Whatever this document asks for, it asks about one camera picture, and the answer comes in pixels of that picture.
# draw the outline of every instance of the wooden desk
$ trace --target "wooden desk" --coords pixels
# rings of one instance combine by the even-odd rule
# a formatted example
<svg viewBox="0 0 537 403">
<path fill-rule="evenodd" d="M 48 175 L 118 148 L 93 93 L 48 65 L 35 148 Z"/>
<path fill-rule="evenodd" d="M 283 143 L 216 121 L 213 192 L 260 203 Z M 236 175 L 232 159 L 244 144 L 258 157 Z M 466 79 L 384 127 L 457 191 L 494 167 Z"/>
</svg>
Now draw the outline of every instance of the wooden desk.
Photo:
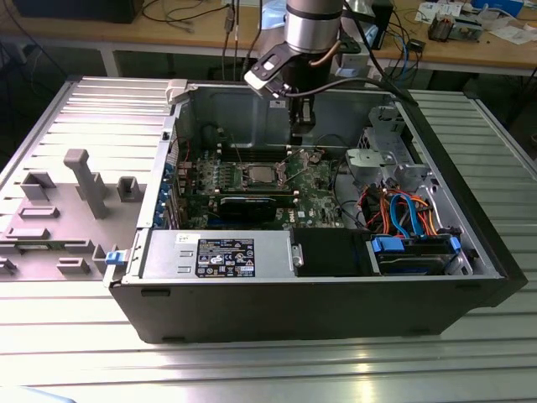
<svg viewBox="0 0 537 403">
<path fill-rule="evenodd" d="M 510 74 L 527 76 L 537 65 L 537 44 L 515 45 L 506 40 L 484 33 L 479 43 L 449 41 L 446 43 L 427 39 L 427 24 L 416 24 L 415 12 L 419 0 L 395 0 L 403 26 L 413 38 L 427 43 L 420 68 L 429 70 L 470 71 L 490 74 Z M 166 0 L 167 9 L 184 7 L 189 0 Z M 186 17 L 201 13 L 222 4 L 219 0 L 209 0 L 193 10 L 176 14 Z M 0 35 L 3 42 L 29 43 L 13 21 L 0 6 Z M 21 18 L 13 11 L 21 25 L 42 45 L 89 48 L 100 50 L 109 76 L 120 76 L 114 51 L 131 50 L 192 55 L 219 55 L 224 40 L 224 18 L 222 10 L 192 20 L 193 34 L 181 29 L 158 23 L 139 15 L 132 24 L 111 24 L 96 21 L 71 21 L 50 18 Z M 148 10 L 149 15 L 162 18 L 162 10 L 155 4 Z M 521 18 L 535 18 L 537 12 L 525 9 Z M 239 55 L 244 56 L 251 44 L 258 25 L 256 8 L 241 8 L 241 29 Z M 375 52 L 379 62 L 390 66 L 399 58 L 400 52 L 392 38 L 387 37 L 381 50 Z"/>
<path fill-rule="evenodd" d="M 191 4 L 196 3 L 194 0 L 166 0 L 168 10 Z M 221 6 L 220 0 L 208 0 L 199 7 L 177 12 L 174 16 L 184 18 Z M 120 76 L 114 56 L 116 50 L 187 55 L 222 53 L 226 10 L 193 19 L 190 26 L 195 30 L 193 34 L 165 23 L 151 21 L 142 14 L 139 14 L 132 24 L 113 24 L 99 21 L 22 18 L 15 8 L 11 7 L 10 10 L 23 28 L 41 45 L 100 50 L 109 76 Z M 164 19 L 162 8 L 158 3 L 148 9 L 148 14 L 157 19 Z M 240 21 L 239 55 L 245 56 L 257 32 L 258 9 L 241 7 Z M 6 14 L 2 2 L 0 2 L 0 36 L 4 43 L 31 43 Z M 228 45 L 231 48 L 234 46 L 232 36 Z"/>
<path fill-rule="evenodd" d="M 419 0 L 396 0 L 397 14 L 410 36 L 427 43 L 420 68 L 525 76 L 531 74 L 537 66 L 537 42 L 511 44 L 489 32 L 483 33 L 478 43 L 458 40 L 442 43 L 428 40 L 429 25 L 414 21 L 415 9 L 420 3 L 422 2 Z M 537 20 L 537 12 L 524 8 L 519 17 Z M 392 22 L 397 23 L 397 20 L 392 17 Z M 512 25 L 522 28 L 524 22 L 517 21 Z M 394 39 L 387 37 L 383 48 L 375 52 L 375 55 L 386 65 L 388 60 L 397 60 L 400 51 Z"/>
</svg>

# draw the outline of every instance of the sticker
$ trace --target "sticker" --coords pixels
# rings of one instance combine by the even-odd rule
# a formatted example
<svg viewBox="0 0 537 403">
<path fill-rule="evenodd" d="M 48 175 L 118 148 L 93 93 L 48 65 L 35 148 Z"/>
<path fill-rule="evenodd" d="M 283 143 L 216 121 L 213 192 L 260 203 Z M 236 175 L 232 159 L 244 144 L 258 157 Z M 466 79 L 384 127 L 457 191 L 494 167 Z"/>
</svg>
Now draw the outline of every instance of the sticker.
<svg viewBox="0 0 537 403">
<path fill-rule="evenodd" d="M 270 107 L 275 107 L 277 109 L 285 108 L 285 101 L 270 101 Z"/>
<path fill-rule="evenodd" d="M 253 239 L 199 239 L 196 275 L 201 278 L 255 277 Z"/>
<path fill-rule="evenodd" d="M 39 249 L 39 250 L 48 250 L 49 249 L 49 246 L 48 245 L 17 245 L 17 249 L 21 249 L 21 250 L 33 250 L 33 249 Z"/>
<path fill-rule="evenodd" d="M 201 238 L 199 233 L 178 233 L 175 243 L 197 243 Z"/>
</svg>

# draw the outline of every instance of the warning label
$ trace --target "warning label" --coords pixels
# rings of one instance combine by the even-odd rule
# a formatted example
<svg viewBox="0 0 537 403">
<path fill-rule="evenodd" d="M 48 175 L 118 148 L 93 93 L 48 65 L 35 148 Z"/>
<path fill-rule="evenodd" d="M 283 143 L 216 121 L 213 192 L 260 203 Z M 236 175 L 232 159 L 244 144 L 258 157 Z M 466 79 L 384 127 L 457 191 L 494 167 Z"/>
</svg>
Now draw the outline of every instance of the warning label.
<svg viewBox="0 0 537 403">
<path fill-rule="evenodd" d="M 200 239 L 196 275 L 255 277 L 253 239 Z"/>
</svg>

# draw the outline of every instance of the green circuit board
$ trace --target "green circuit board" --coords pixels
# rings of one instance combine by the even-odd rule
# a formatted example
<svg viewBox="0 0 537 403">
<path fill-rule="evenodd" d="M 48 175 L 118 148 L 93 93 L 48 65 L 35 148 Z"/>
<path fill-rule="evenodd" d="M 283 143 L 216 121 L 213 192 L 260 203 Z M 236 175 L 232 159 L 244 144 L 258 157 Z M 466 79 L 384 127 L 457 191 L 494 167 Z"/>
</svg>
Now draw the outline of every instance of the green circuit board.
<svg viewBox="0 0 537 403">
<path fill-rule="evenodd" d="M 223 162 L 203 154 L 180 183 L 186 199 L 185 229 L 232 229 L 220 222 L 217 205 L 225 197 L 269 197 L 278 201 L 275 219 L 241 229 L 343 227 L 329 188 L 331 162 L 312 150 L 295 151 L 283 162 Z"/>
</svg>

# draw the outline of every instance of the motherboard chip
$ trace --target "motherboard chip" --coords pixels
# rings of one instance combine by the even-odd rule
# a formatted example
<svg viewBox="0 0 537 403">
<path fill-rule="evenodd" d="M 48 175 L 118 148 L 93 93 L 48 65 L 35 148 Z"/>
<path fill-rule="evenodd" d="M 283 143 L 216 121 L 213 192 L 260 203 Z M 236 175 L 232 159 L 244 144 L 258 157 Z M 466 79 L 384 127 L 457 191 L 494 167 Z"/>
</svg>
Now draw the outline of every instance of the motherboard chip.
<svg viewBox="0 0 537 403">
<path fill-rule="evenodd" d="M 248 167 L 248 178 L 253 184 L 273 184 L 276 181 L 276 173 L 271 166 Z"/>
</svg>

